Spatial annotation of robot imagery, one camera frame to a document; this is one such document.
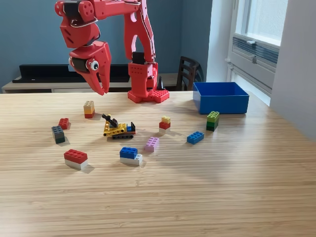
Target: purple lego brick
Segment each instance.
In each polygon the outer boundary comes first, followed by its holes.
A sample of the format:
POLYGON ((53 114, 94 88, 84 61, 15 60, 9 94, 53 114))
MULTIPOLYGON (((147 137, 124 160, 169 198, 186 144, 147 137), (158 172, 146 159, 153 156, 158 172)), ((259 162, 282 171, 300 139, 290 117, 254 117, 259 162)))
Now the purple lego brick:
POLYGON ((159 138, 151 137, 145 146, 145 150, 148 152, 154 152, 158 144, 159 144, 159 138))

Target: gray lego brick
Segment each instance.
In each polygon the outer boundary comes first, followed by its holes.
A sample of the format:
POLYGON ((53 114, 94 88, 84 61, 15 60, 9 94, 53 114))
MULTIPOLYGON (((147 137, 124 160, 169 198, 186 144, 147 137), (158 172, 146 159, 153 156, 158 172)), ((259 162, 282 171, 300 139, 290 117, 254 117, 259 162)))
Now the gray lego brick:
POLYGON ((51 128, 54 139, 65 138, 64 130, 61 126, 56 126, 51 128))

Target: dark green lego brick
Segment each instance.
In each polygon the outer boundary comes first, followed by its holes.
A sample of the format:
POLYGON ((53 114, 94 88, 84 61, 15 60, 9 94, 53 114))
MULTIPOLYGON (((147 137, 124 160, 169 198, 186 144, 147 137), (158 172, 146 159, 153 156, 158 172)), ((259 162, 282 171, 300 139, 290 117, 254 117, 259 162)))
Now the dark green lego brick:
POLYGON ((65 141, 66 141, 65 137, 55 139, 56 144, 63 143, 65 141))
POLYGON ((218 127, 218 126, 216 126, 216 127, 206 126, 206 130, 207 130, 207 131, 212 131, 212 132, 214 132, 217 127, 218 127))
POLYGON ((217 127, 218 126, 218 122, 219 122, 219 120, 217 120, 216 122, 207 122, 206 126, 208 126, 208 127, 217 127))

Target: blue lego brick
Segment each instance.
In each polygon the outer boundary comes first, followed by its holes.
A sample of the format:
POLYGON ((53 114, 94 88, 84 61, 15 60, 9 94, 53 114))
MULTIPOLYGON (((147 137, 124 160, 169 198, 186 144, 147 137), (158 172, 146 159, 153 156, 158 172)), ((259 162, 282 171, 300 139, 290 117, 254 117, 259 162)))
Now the blue lego brick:
POLYGON ((119 152, 119 157, 127 158, 127 159, 135 159, 137 156, 137 149, 131 147, 123 147, 119 152))
POLYGON ((203 139, 204 139, 204 133, 197 131, 197 132, 191 134, 190 136, 188 136, 187 142, 194 145, 194 144, 202 141, 203 139))
POLYGON ((64 130, 61 128, 61 126, 52 127, 51 130, 53 132, 54 139, 65 137, 64 130))

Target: blue box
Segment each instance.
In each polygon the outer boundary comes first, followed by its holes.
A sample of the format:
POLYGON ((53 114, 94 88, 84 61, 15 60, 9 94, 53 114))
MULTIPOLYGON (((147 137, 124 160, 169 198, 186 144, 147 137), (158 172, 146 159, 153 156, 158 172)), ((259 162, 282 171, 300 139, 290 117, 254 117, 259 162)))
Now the blue box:
POLYGON ((249 95, 235 82, 195 82, 193 100, 202 115, 212 111, 220 114, 245 114, 249 95))
POLYGON ((135 159, 137 156, 137 149, 131 147, 123 147, 119 152, 119 157, 127 159, 135 159))
POLYGON ((195 145, 196 143, 202 141, 203 139, 204 139, 204 133, 197 131, 187 137, 187 142, 195 145))

